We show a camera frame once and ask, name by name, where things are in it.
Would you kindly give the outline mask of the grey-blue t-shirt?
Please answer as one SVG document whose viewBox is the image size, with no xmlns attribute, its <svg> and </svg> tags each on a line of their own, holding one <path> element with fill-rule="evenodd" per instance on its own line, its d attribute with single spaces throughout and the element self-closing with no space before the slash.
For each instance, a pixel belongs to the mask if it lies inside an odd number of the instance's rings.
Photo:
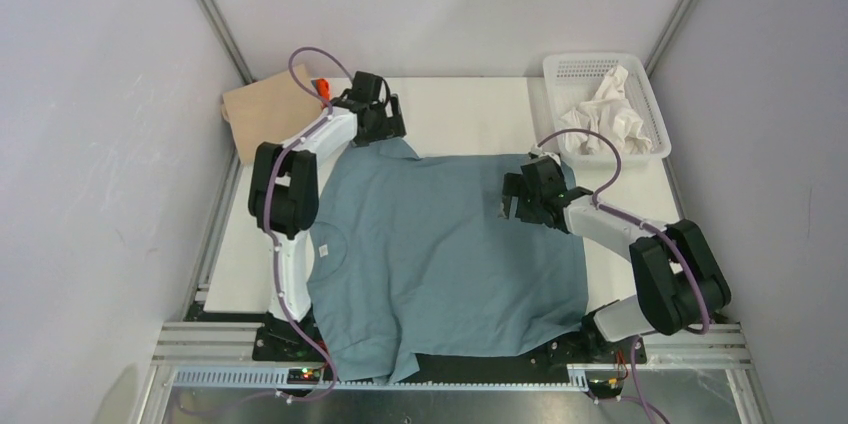
<svg viewBox="0 0 848 424">
<path fill-rule="evenodd" d="M 401 139 L 341 153 L 308 281 L 341 379 L 398 382 L 422 354 L 512 357 L 579 327 L 583 240 L 501 215 L 503 178 L 525 162 L 421 157 Z"/>
</svg>

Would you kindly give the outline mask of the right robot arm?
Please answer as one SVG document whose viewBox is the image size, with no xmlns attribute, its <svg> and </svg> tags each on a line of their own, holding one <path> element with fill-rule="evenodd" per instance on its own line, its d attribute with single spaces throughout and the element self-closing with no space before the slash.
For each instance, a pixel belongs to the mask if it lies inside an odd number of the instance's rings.
<svg viewBox="0 0 848 424">
<path fill-rule="evenodd" d="M 621 341 L 652 333 L 705 334 L 712 313 L 731 301 L 729 285 L 705 235 L 691 220 L 663 223 L 602 202 L 597 192 L 570 187 L 550 156 L 535 156 L 503 178 L 502 215 L 589 239 L 625 259 L 633 296 L 587 314 L 584 354 L 598 362 Z"/>
</svg>

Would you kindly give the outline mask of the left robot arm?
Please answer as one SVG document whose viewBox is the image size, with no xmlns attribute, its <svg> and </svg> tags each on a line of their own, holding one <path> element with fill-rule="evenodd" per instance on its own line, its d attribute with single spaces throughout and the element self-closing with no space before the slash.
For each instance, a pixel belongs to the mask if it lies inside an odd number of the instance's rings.
<svg viewBox="0 0 848 424">
<path fill-rule="evenodd" d="M 322 164 L 347 147 L 406 135 L 399 98 L 388 81 L 358 71 L 349 88 L 304 130 L 279 143 L 263 142 L 256 150 L 248 192 L 248 211 L 270 239 L 271 297 L 268 312 L 288 321 L 277 347 L 292 360 L 314 350 L 314 331 L 299 323 L 312 302 L 307 289 L 309 229 L 319 210 Z"/>
</svg>

